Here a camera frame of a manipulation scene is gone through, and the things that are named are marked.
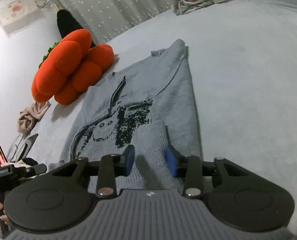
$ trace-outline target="gray ribbed panel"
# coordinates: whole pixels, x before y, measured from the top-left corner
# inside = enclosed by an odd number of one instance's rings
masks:
[[[79,225],[60,233],[33,235],[15,230],[6,240],[289,240],[281,228],[268,233],[243,232],[217,220],[202,201],[172,190],[124,190],[100,201]]]

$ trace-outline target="stuffed toy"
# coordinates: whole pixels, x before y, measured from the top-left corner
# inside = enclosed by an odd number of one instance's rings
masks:
[[[111,46],[100,44],[90,49],[91,34],[85,29],[73,31],[49,49],[32,83],[36,102],[51,99],[68,105],[89,86],[95,85],[112,65]]]

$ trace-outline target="white logo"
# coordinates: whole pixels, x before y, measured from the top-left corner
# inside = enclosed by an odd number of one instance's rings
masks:
[[[150,193],[146,193],[146,195],[148,195],[149,197],[151,197],[151,196],[153,196],[153,195],[155,195],[155,192],[150,192]]]

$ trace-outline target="white bed sheet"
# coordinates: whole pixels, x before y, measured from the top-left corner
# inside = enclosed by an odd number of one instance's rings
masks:
[[[290,191],[289,229],[297,234],[297,9],[236,0],[183,16],[164,12],[108,43],[119,57],[114,71],[176,39],[189,47],[204,160],[225,157]],[[82,98],[53,101],[28,157],[59,160]]]

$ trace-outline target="metal screw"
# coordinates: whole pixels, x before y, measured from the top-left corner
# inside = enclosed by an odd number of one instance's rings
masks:
[[[110,187],[101,187],[98,191],[101,196],[108,196],[114,193],[114,190]]]
[[[185,194],[190,196],[190,197],[196,197],[199,194],[201,194],[201,191],[196,187],[190,187],[190,188],[185,190]]]

